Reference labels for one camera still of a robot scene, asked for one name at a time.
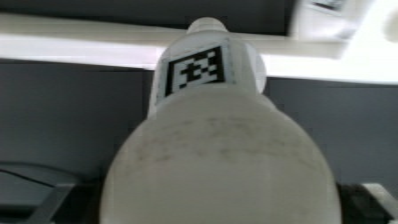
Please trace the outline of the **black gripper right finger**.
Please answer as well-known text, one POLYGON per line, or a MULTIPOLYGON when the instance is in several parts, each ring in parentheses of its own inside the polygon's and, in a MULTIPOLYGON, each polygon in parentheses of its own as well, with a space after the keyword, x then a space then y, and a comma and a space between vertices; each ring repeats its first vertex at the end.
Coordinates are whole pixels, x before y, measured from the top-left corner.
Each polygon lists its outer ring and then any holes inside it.
POLYGON ((379 183, 340 184, 344 224, 398 224, 398 199, 379 183))

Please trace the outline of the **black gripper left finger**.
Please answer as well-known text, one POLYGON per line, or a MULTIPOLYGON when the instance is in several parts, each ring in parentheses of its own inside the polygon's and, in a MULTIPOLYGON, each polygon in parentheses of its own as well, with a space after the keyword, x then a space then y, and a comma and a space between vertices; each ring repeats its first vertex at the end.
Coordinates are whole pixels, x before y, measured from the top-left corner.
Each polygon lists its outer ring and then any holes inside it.
POLYGON ((59 184, 24 224, 100 224, 100 184, 59 184))

